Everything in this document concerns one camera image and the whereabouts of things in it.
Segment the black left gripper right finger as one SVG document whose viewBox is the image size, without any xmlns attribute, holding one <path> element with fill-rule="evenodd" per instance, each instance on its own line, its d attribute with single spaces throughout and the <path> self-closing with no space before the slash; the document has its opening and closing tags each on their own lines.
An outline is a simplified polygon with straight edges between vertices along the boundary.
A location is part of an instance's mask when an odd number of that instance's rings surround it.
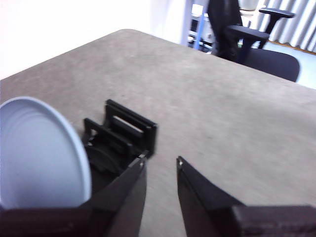
<svg viewBox="0 0 316 237">
<path fill-rule="evenodd" d="M 314 237 L 310 205 L 248 206 L 176 159 L 178 199 L 189 237 Z"/>
</svg>

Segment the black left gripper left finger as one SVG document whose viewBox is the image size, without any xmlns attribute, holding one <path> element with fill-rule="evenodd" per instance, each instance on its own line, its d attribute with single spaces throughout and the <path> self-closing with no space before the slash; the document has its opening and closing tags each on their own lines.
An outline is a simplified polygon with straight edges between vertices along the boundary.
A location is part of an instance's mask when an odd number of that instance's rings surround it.
<svg viewBox="0 0 316 237">
<path fill-rule="evenodd" d="M 147 188 L 144 151 L 111 183 L 73 208 L 22 208 L 0 214 L 2 237 L 137 237 Z"/>
</svg>

